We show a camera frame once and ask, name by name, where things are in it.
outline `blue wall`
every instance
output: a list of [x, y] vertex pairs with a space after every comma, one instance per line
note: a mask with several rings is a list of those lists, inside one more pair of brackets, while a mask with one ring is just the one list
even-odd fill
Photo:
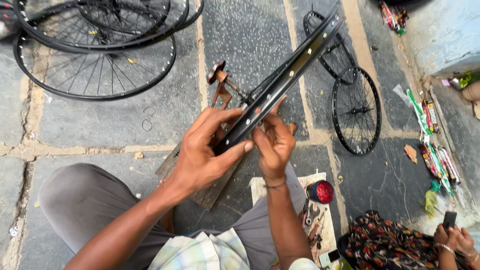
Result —
[[420, 71], [448, 77], [480, 69], [480, 0], [431, 0], [407, 10], [405, 38]]

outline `woman's hand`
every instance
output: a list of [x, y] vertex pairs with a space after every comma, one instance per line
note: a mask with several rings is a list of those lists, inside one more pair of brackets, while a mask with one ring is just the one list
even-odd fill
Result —
[[473, 239], [470, 234], [467, 233], [465, 228], [459, 230], [458, 227], [455, 225], [455, 230], [458, 231], [458, 245], [456, 246], [457, 249], [463, 254], [476, 254], [476, 251], [473, 248]]
[[210, 143], [222, 123], [241, 114], [242, 109], [206, 108], [185, 132], [177, 165], [167, 182], [190, 195], [209, 187], [224, 175], [253, 148], [253, 142], [251, 140], [240, 142], [218, 157], [210, 148]]
[[441, 243], [455, 251], [458, 246], [458, 235], [460, 232], [454, 230], [453, 228], [448, 228], [448, 231], [445, 232], [443, 224], [439, 224], [435, 234], [433, 235], [433, 240], [435, 243]]
[[295, 148], [295, 137], [282, 119], [272, 113], [264, 117], [265, 131], [256, 127], [252, 138], [260, 150], [259, 166], [265, 183], [280, 186], [285, 183], [285, 166]]

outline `knee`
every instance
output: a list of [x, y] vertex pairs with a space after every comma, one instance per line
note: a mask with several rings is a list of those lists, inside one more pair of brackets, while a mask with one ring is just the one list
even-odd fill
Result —
[[38, 192], [38, 201], [43, 209], [62, 204], [88, 193], [95, 186], [101, 168], [87, 163], [77, 163], [55, 170]]

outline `smartphone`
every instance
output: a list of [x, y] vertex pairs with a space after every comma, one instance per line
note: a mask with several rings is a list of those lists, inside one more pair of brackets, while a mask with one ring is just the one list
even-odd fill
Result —
[[318, 256], [318, 261], [320, 262], [322, 268], [329, 266], [332, 262], [338, 259], [340, 259], [340, 252], [338, 249], [332, 249]]
[[448, 230], [448, 227], [454, 227], [455, 226], [455, 219], [456, 219], [456, 212], [450, 212], [447, 211], [445, 212], [445, 217], [444, 217], [444, 229]]

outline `floral fabric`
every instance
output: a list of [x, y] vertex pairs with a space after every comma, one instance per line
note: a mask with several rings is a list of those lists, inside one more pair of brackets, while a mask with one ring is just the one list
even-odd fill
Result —
[[[349, 226], [346, 245], [340, 250], [360, 270], [440, 269], [433, 237], [402, 224], [383, 220], [377, 211], [367, 211]], [[459, 270], [469, 270], [457, 254]]]

